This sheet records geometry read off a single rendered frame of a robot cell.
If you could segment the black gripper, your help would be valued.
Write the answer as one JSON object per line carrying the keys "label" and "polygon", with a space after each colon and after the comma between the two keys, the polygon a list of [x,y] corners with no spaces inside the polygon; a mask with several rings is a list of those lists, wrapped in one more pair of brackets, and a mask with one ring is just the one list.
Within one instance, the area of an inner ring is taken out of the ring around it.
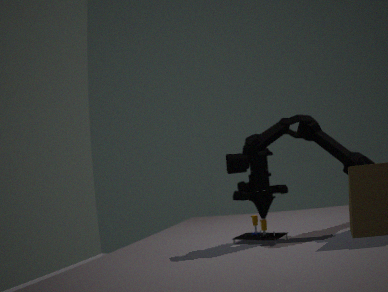
{"label": "black gripper", "polygon": [[286,185],[269,186],[269,176],[271,176],[271,172],[268,173],[268,170],[250,172],[250,174],[251,175],[248,175],[248,178],[251,178],[252,190],[234,191],[232,194],[233,200],[252,201],[255,204],[261,219],[265,219],[275,198],[273,194],[288,193],[288,187]]}

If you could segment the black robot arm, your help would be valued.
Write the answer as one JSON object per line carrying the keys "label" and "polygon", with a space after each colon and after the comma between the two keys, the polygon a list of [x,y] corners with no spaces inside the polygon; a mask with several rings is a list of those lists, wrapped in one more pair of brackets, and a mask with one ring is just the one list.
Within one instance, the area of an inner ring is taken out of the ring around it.
{"label": "black robot arm", "polygon": [[[297,132],[290,130],[290,125],[297,122],[299,122]],[[280,122],[272,125],[261,134],[248,136],[243,153],[226,155],[228,174],[247,172],[249,164],[250,172],[268,170],[267,156],[273,155],[273,153],[267,147],[284,134],[316,142],[325,151],[343,163],[343,172],[347,175],[348,166],[375,164],[360,152],[350,152],[334,138],[329,137],[310,115],[298,114],[291,118],[281,118]]]}

